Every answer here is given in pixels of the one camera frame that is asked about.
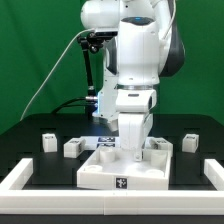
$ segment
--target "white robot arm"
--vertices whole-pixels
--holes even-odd
[[[175,13],[175,4],[168,0],[89,0],[82,8],[86,28],[95,28],[96,34],[118,32],[104,43],[104,85],[93,116],[106,120],[112,130],[119,129],[121,148],[133,150],[135,161],[142,160],[153,123],[153,86],[159,84],[159,75],[169,73],[169,67],[175,73],[183,64],[182,42],[178,44],[182,61],[175,62],[176,67],[173,62],[167,64],[175,53],[170,51],[175,44],[172,6]]]

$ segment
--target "green screen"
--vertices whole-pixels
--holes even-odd
[[[0,133],[22,112],[70,40],[83,29],[78,0],[0,1]],[[204,114],[224,124],[224,1],[178,0],[177,22],[186,50],[183,68],[161,78],[156,113]],[[102,82],[102,55],[91,55]],[[87,93],[81,47],[75,43],[27,115],[49,113]],[[62,112],[83,112],[82,108]]]

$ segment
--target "small white cube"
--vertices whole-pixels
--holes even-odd
[[[64,157],[77,158],[85,149],[84,138],[72,138],[64,144]]]
[[[199,135],[187,134],[183,139],[182,151],[195,153],[198,148]]]
[[[57,138],[55,134],[43,134],[42,142],[44,152],[57,152]]]
[[[173,157],[173,144],[165,140],[164,138],[149,138],[149,145],[151,149],[158,150],[170,150],[171,157]]]

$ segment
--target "white border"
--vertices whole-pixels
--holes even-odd
[[[224,214],[223,191],[10,190],[17,183],[21,189],[31,165],[32,159],[21,160],[0,184],[0,214]]]

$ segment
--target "white platform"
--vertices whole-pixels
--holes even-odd
[[[32,159],[23,159],[0,183],[0,214],[224,214],[221,188],[219,191],[21,190],[32,175],[32,163]],[[217,161],[206,160],[204,169],[214,184],[224,185],[224,170]]]
[[[170,163],[171,150],[145,149],[143,161],[135,162],[132,151],[99,147],[78,170],[77,187],[168,190]]]

